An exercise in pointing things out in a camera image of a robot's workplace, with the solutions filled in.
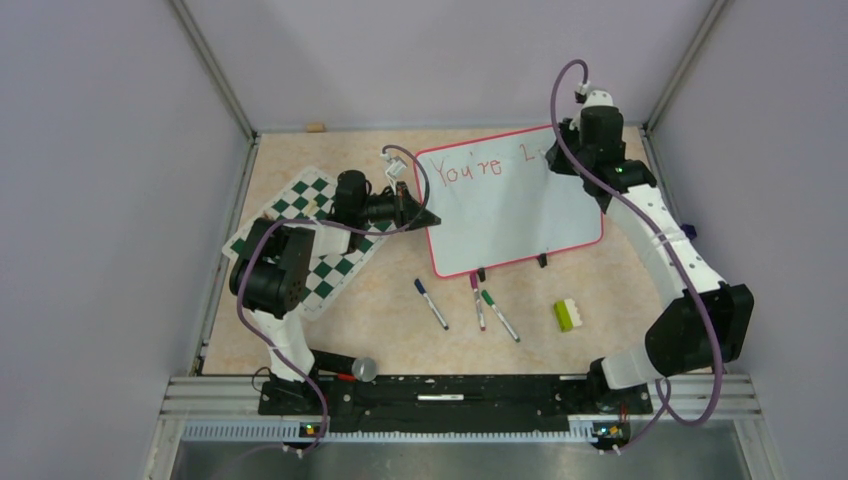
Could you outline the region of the green white toy block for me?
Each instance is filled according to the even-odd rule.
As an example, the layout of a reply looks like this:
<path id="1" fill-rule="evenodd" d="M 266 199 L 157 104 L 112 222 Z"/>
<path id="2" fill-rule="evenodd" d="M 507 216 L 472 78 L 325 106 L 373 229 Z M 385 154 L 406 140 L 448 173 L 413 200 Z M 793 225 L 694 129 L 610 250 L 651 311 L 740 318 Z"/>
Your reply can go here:
<path id="1" fill-rule="evenodd" d="M 574 299 L 567 298 L 555 302 L 553 312 L 559 330 L 563 333 L 570 332 L 583 324 Z"/>

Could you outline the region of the blue-capped marker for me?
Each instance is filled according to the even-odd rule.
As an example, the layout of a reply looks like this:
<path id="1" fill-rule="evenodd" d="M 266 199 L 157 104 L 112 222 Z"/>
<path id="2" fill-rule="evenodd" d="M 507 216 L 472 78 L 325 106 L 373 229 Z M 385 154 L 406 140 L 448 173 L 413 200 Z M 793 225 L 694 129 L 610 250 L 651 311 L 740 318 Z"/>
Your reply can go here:
<path id="1" fill-rule="evenodd" d="M 444 318 L 444 316 L 441 313 L 441 311 L 439 310 L 439 308 L 436 306 L 434 301 L 429 296 L 429 294 L 428 294 L 426 288 L 424 287 L 423 283 L 421 282 L 421 280 L 416 278 L 414 280 L 414 285 L 415 285 L 415 288 L 417 289 L 417 291 L 419 292 L 419 294 L 422 296 L 422 298 L 427 303 L 428 308 L 433 313 L 433 315 L 435 316 L 436 320 L 439 322 L 442 329 L 445 330 L 445 331 L 448 331 L 450 329 L 449 324 L 447 323 L 446 319 Z"/>

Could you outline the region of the green white chessboard mat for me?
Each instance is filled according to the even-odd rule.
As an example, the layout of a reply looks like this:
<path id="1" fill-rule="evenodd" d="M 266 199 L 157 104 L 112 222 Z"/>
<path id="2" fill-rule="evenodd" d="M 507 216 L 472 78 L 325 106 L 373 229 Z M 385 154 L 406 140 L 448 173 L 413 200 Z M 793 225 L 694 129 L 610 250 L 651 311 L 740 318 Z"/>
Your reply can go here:
<path id="1" fill-rule="evenodd" d="M 230 261 L 236 261 L 244 250 L 253 222 L 260 217 L 272 221 L 280 218 L 326 218 L 331 211 L 335 188 L 334 176 L 314 166 L 304 168 L 225 242 L 222 253 Z M 312 258 L 304 296 L 298 306 L 302 317 L 318 319 L 381 248 L 386 239 L 380 234 L 394 228 L 390 221 L 378 222 L 369 227 L 371 234 L 364 237 L 353 252 Z"/>

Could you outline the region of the black microphone silver head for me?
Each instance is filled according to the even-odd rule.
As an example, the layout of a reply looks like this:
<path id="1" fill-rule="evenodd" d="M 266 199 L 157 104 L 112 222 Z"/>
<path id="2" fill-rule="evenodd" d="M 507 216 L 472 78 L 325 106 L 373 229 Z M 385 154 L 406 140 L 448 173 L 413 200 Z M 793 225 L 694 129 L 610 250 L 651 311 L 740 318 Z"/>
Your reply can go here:
<path id="1" fill-rule="evenodd" d="M 319 370 L 347 375 L 357 381 L 371 382 L 378 375 L 378 366 L 370 357 L 350 357 L 322 350 L 311 350 L 314 366 Z"/>

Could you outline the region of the pink-framed whiteboard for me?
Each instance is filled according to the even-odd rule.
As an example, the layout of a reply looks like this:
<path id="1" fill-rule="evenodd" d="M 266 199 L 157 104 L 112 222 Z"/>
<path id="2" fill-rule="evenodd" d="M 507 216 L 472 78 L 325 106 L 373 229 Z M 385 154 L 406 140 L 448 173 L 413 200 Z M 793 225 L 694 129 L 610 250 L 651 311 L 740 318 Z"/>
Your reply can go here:
<path id="1" fill-rule="evenodd" d="M 549 126 L 422 150 L 418 189 L 440 218 L 426 230 L 434 273 L 468 275 L 542 254 L 588 246 L 604 233 L 602 212 L 580 178 L 549 170 Z"/>

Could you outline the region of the purple clip on frame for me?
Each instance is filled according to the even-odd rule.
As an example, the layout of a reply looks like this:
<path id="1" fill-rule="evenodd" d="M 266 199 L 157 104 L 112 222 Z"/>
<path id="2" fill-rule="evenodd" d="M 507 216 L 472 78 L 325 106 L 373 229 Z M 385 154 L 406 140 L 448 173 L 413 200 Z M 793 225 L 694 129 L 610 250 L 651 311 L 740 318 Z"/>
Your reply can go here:
<path id="1" fill-rule="evenodd" d="M 680 225 L 680 228 L 688 240 L 692 241 L 698 237 L 698 232 L 694 225 L 684 223 Z"/>

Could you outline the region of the green-capped marker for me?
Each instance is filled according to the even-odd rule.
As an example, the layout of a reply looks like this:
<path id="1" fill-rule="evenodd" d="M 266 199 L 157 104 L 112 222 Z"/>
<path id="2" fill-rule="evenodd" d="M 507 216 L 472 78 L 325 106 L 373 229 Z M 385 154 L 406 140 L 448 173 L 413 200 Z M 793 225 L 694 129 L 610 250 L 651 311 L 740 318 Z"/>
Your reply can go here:
<path id="1" fill-rule="evenodd" d="M 488 293 L 488 291 L 483 290 L 481 295 L 482 295 L 485 303 L 493 310 L 493 312 L 495 313 L 495 315 L 497 316 L 497 318 L 499 319 L 499 321 L 501 322 L 501 324 L 503 325 L 505 330 L 509 333 L 509 335 L 513 339 L 513 341 L 516 342 L 516 343 L 520 343 L 521 339 L 520 339 L 519 334 L 517 333 L 515 328 L 512 326 L 512 324 L 509 322 L 509 320 L 506 318 L 505 314 L 501 311 L 501 309 L 496 304 L 496 302 L 491 297 L 491 295 Z"/>

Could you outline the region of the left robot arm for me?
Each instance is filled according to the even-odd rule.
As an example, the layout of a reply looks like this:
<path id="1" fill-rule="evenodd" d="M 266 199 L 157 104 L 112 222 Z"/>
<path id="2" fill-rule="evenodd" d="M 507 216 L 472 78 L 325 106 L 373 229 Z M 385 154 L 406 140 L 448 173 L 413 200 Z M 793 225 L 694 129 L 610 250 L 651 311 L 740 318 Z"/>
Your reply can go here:
<path id="1" fill-rule="evenodd" d="M 354 252 L 369 236 L 369 226 L 379 222 L 392 222 L 396 234 L 440 225 L 427 208 L 429 196 L 414 199 L 403 181 L 375 194 L 363 172 L 347 170 L 338 176 L 326 218 L 254 221 L 231 272 L 230 290 L 239 320 L 269 350 L 271 385 L 282 389 L 283 401 L 295 412 L 314 410 L 324 397 L 312 375 L 315 354 L 295 313 L 311 260 Z"/>

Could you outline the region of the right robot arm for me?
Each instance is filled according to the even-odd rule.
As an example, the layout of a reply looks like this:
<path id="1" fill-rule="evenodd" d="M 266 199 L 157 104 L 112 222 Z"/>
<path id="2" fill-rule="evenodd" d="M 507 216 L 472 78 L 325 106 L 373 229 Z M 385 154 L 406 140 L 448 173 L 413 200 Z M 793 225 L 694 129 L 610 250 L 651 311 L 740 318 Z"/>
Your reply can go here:
<path id="1" fill-rule="evenodd" d="M 669 213 L 644 162 L 625 156 L 623 116 L 615 106 L 584 104 L 559 124 L 549 169 L 579 177 L 585 192 L 629 240 L 660 296 L 663 311 L 636 346 L 593 363 L 589 404 L 612 412 L 627 388 L 737 360 L 754 297 L 712 269 Z"/>

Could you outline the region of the purple-capped marker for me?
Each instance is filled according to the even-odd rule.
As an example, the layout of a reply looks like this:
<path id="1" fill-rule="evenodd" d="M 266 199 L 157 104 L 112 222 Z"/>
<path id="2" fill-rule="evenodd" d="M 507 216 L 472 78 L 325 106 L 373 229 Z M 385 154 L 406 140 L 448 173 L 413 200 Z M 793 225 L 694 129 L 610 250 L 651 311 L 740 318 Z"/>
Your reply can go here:
<path id="1" fill-rule="evenodd" d="M 479 289 L 478 276 L 475 272 L 472 272 L 470 274 L 469 281 L 470 281 L 470 285 L 471 285 L 472 292 L 473 292 L 473 295 L 474 295 L 475 310 L 476 310 L 476 316 L 477 316 L 477 319 L 478 319 L 479 329 L 480 329 L 481 332 L 485 332 L 486 331 L 486 322 L 485 322 L 485 316 L 484 316 L 483 305 L 482 305 L 483 300 L 482 300 L 481 292 L 480 292 L 480 289 Z"/>

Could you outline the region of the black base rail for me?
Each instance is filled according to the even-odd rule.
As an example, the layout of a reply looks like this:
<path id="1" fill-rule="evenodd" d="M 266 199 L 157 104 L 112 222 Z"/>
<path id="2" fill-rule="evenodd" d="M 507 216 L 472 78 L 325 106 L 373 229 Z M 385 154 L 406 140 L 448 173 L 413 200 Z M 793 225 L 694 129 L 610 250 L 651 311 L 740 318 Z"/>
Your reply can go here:
<path id="1" fill-rule="evenodd" d="M 489 434 L 565 432 L 580 415 L 652 412 L 646 386 L 607 391 L 584 376 L 350 375 L 315 378 L 316 387 L 270 379 L 258 412 L 328 418 L 332 433 Z"/>

